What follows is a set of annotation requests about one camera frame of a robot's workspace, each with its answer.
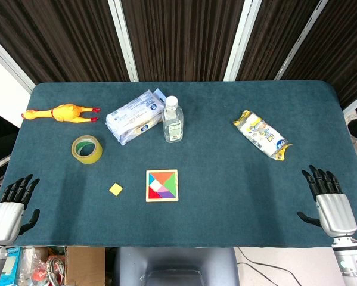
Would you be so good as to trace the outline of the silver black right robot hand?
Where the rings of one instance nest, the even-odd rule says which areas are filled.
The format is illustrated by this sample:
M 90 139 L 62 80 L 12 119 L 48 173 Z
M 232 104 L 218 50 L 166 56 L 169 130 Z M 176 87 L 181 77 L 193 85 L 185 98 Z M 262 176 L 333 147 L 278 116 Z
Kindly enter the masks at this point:
M 310 172 L 302 170 L 306 178 L 319 218 L 311 218 L 297 212 L 305 223 L 321 227 L 333 238 L 351 237 L 357 231 L 356 220 L 347 196 L 342 192 L 339 180 L 330 171 L 310 165 Z

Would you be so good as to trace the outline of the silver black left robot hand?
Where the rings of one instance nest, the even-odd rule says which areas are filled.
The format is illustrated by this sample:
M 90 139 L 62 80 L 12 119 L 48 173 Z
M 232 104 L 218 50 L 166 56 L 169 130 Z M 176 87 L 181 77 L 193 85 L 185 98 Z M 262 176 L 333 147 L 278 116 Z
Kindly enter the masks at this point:
M 32 229 L 38 222 L 40 210 L 35 209 L 26 224 L 22 224 L 33 191 L 40 179 L 29 174 L 8 185 L 0 200 L 0 246 L 12 245 L 17 237 Z

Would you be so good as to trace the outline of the colourful tangram puzzle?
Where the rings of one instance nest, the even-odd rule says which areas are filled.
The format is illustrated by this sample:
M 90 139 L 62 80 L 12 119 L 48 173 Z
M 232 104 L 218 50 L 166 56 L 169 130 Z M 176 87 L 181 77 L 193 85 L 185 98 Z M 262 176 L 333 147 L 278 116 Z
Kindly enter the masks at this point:
M 176 197 L 175 198 L 158 198 L 158 199 L 149 199 L 148 198 L 148 190 L 149 190 L 149 173 L 150 172 L 175 172 L 176 173 Z M 172 201 L 178 201 L 179 200 L 179 186 L 178 186 L 178 171 L 176 169 L 167 169 L 167 170 L 147 170 L 146 171 L 146 180 L 145 180 L 145 201 L 147 203 L 152 203 L 152 202 L 172 202 Z

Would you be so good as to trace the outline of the orange triangle tangram piece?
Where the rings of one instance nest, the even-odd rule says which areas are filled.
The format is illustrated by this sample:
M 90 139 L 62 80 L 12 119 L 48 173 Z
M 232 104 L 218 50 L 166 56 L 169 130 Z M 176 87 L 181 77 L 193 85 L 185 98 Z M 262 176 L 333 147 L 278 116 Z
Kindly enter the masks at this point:
M 159 181 L 161 184 L 164 184 L 171 176 L 173 176 L 175 172 L 150 172 L 155 180 Z

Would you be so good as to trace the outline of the green triangle tangram piece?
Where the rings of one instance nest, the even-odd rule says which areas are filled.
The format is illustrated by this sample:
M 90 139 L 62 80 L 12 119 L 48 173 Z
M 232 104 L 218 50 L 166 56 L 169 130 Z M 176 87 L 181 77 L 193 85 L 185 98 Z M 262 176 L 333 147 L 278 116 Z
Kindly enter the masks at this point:
M 165 181 L 163 184 L 164 187 L 168 190 L 167 198 L 175 198 L 176 197 L 176 173 L 172 173 L 172 175 Z

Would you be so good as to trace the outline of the light blue paper box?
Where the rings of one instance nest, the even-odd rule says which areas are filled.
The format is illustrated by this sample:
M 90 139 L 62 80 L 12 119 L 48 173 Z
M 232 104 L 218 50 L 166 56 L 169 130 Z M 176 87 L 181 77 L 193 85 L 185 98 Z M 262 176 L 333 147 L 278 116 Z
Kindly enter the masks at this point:
M 7 258 L 0 276 L 0 286 L 16 286 L 21 247 L 7 249 Z

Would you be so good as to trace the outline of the brown cardboard box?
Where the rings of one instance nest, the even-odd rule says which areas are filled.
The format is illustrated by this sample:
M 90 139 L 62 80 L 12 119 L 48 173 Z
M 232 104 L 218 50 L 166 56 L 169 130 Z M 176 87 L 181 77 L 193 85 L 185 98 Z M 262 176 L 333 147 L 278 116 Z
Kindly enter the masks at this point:
M 105 286 L 104 247 L 66 247 L 66 286 Z

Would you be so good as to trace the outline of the clear packing tape roll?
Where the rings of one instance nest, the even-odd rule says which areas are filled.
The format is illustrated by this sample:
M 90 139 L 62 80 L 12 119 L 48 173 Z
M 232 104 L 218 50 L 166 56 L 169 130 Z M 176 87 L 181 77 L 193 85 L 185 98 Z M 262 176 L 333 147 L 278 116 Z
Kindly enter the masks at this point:
M 74 140 L 71 153 L 82 164 L 94 164 L 101 158 L 103 148 L 95 137 L 83 135 Z

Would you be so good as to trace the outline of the yellow snack package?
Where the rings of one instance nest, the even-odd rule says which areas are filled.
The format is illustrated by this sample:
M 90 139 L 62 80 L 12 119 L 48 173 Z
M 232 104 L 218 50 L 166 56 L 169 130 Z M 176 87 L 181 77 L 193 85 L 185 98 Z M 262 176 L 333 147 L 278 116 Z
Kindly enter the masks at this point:
M 291 143 L 256 113 L 244 110 L 232 124 L 266 156 L 285 160 L 285 152 Z

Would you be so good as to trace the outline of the yellow rubber chicken toy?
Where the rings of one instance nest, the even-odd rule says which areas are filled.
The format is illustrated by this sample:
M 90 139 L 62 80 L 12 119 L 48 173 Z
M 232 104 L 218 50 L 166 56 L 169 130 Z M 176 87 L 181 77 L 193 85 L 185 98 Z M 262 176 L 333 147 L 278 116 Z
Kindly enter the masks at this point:
M 82 113 L 99 113 L 100 108 L 81 107 L 75 104 L 62 104 L 49 110 L 26 110 L 21 116 L 26 120 L 52 118 L 58 122 L 85 123 L 96 122 L 98 117 L 85 118 Z

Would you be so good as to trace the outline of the teal felt table cover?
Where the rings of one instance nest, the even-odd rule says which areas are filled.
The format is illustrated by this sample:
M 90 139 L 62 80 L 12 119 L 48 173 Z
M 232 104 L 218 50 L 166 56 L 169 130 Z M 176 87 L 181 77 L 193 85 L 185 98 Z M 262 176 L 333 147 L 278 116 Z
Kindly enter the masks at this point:
M 106 115 L 155 89 L 178 98 L 183 139 L 167 143 L 157 125 L 120 145 Z M 41 83 L 28 107 L 65 103 L 100 108 L 99 119 L 22 123 L 3 184 L 39 178 L 23 222 L 35 209 L 40 216 L 15 245 L 328 247 L 331 238 L 297 215 L 318 215 L 302 175 L 310 165 L 337 177 L 357 223 L 357 155 L 328 83 Z M 232 124 L 244 110 L 291 143 L 284 161 L 266 156 Z M 83 135 L 103 148 L 94 164 L 72 156 Z M 147 203 L 146 171 L 167 169 L 178 171 L 179 200 Z M 114 183 L 123 187 L 118 196 L 109 191 Z

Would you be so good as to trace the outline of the white blue wet wipes pack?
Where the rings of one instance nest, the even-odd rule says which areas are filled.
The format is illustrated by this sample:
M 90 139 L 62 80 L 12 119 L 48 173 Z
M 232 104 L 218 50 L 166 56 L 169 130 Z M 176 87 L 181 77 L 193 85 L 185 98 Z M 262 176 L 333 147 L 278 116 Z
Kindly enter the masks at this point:
M 160 89 L 147 90 L 106 116 L 105 124 L 121 145 L 150 130 L 162 121 L 166 96 Z

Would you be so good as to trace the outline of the grey blue chair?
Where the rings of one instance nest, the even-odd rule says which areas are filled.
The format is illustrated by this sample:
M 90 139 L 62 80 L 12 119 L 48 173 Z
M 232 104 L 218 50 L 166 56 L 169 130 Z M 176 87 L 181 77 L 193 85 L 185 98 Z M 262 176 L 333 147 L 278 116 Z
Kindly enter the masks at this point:
M 240 281 L 232 247 L 120 247 L 111 286 L 240 286 Z

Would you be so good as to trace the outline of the dark brown curtain panel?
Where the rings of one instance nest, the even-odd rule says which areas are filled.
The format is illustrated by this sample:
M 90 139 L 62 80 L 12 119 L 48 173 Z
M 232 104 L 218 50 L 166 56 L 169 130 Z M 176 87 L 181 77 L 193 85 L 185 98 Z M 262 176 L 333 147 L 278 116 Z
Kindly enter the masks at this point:
M 0 44 L 36 85 L 129 81 L 108 0 L 0 0 Z
M 357 0 L 328 0 L 283 79 L 323 80 L 342 108 L 357 100 Z
M 222 81 L 244 0 L 121 0 L 140 81 Z
M 237 80 L 272 80 L 319 0 L 262 0 Z

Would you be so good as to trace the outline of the clear sanitizer bottle white cap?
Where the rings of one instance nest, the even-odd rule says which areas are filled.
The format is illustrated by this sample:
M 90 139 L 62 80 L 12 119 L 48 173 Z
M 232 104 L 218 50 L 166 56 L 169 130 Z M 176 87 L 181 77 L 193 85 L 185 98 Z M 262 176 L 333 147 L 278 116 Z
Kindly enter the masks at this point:
M 168 143 L 178 142 L 183 138 L 184 114 L 175 96 L 166 98 L 162 111 L 164 138 Z

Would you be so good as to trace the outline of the white partition post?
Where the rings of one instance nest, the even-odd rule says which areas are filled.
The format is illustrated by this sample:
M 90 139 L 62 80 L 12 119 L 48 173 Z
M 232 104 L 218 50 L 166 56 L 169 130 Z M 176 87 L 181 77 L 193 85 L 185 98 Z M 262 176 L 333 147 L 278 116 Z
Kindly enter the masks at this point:
M 35 88 L 33 80 L 25 71 L 16 63 L 12 56 L 0 44 L 0 64 L 6 71 L 28 92 L 32 93 Z
M 237 78 L 261 3 L 262 0 L 244 0 L 228 64 L 223 77 L 223 80 L 226 82 L 235 81 Z
M 281 80 L 284 73 L 288 69 L 289 65 L 291 64 L 293 58 L 297 54 L 298 50 L 302 46 L 302 43 L 305 41 L 307 35 L 312 30 L 314 24 L 316 23 L 317 19 L 323 12 L 325 6 L 328 4 L 329 0 L 319 0 L 317 6 L 313 10 L 312 14 L 310 15 L 307 23 L 305 24 L 303 30 L 301 31 L 299 37 L 297 38 L 296 42 L 294 43 L 293 47 L 291 48 L 290 52 L 288 53 L 287 57 L 285 58 L 283 64 L 281 65 L 279 71 L 274 77 L 274 80 Z
M 107 0 L 113 19 L 116 34 L 119 40 L 126 70 L 131 82 L 138 82 L 138 72 L 132 50 L 132 45 L 128 33 L 128 27 L 122 7 L 121 0 Z

